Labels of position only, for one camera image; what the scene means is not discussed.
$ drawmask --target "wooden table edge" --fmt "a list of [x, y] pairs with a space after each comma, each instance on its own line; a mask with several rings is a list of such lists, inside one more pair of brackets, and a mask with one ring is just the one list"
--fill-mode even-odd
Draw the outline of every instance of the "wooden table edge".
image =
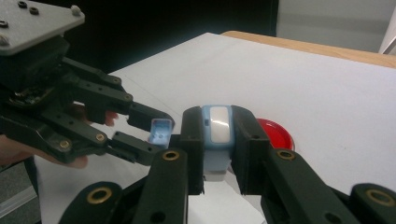
[[396, 56], [388, 54], [373, 53], [355, 49], [343, 49], [320, 44], [306, 43], [302, 41], [272, 37], [267, 35], [255, 35], [251, 33], [228, 31], [222, 35], [245, 39], [257, 43], [277, 46], [286, 49], [296, 49], [304, 52], [321, 54], [335, 58], [347, 59], [360, 63], [370, 63], [390, 68], [396, 68]]

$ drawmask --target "dark background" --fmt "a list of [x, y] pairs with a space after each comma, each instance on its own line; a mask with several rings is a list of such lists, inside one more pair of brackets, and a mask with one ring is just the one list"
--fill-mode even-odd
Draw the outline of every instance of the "dark background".
[[67, 57], [110, 73], [204, 33], [276, 36], [278, 0], [35, 0], [77, 5], [85, 23], [65, 33]]

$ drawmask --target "gray plastic object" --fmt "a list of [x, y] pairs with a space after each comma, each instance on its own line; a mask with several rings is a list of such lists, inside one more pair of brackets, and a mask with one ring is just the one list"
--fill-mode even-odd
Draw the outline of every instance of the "gray plastic object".
[[76, 6], [0, 0], [0, 56], [13, 55], [62, 35], [84, 21], [85, 15]]

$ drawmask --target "white table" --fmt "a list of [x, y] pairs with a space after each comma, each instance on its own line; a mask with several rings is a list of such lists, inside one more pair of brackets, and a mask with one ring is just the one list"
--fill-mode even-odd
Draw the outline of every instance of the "white table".
[[[137, 102], [170, 114], [174, 133], [187, 108], [240, 105], [284, 126], [329, 186], [349, 193], [356, 183], [372, 182], [396, 190], [395, 69], [206, 34], [112, 75]], [[115, 129], [148, 136], [124, 118], [102, 129], [110, 136]], [[108, 155], [91, 156], [82, 171], [36, 163], [43, 223], [57, 222], [91, 183], [126, 187], [148, 171]], [[189, 223], [262, 223], [228, 182], [205, 183], [205, 191], [190, 197]]]

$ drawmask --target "red object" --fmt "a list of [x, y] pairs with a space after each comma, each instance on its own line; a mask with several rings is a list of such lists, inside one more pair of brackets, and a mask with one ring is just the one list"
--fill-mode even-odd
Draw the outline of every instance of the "red object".
[[257, 121], [267, 133], [274, 148], [294, 150], [293, 139], [286, 129], [269, 119], [257, 119]]

